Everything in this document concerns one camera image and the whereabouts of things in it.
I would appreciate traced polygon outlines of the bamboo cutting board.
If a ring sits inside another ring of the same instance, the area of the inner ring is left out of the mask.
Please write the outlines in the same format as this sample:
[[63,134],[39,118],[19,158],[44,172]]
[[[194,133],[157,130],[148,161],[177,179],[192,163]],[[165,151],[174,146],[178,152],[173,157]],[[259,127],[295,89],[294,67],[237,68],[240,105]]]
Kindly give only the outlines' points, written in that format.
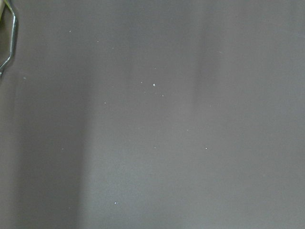
[[17,42],[17,26],[18,26],[18,18],[14,7],[12,6],[11,0],[1,0],[0,1],[0,19],[2,19],[3,11],[7,8],[12,16],[12,25],[11,25],[11,32],[10,32],[10,41],[9,41],[9,54],[7,58],[0,63],[0,76],[3,76],[3,73],[12,61],[14,54],[15,54],[15,47]]

